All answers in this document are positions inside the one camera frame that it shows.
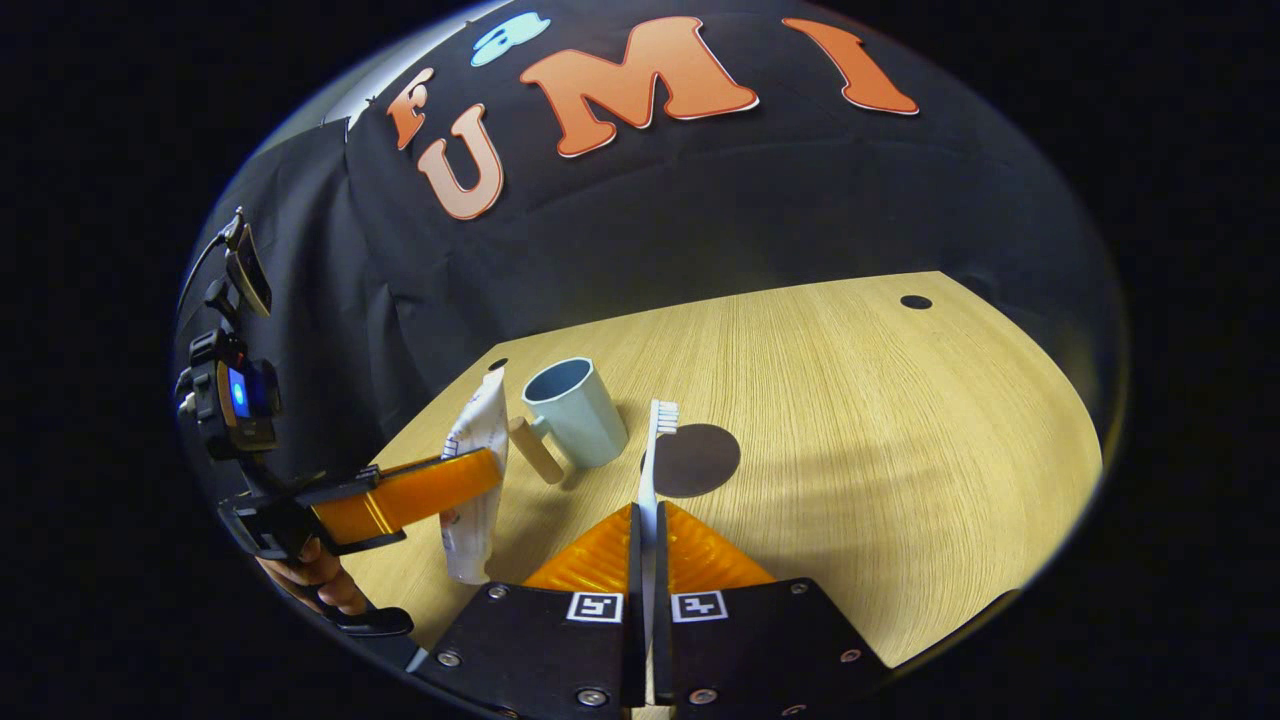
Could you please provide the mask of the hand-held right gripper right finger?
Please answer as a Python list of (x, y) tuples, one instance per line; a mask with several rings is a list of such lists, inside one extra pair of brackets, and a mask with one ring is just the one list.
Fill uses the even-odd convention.
[(677, 506), (657, 529), (655, 703), (673, 719), (836, 719), (890, 667), (809, 577), (776, 580)]

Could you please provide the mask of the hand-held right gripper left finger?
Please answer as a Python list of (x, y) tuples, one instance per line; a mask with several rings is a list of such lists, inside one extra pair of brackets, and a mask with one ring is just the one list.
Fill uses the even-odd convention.
[(613, 569), (618, 589), (490, 582), (416, 655), (415, 676), (507, 717), (632, 716), (645, 705), (639, 514), (611, 514), (556, 565), (558, 578)]

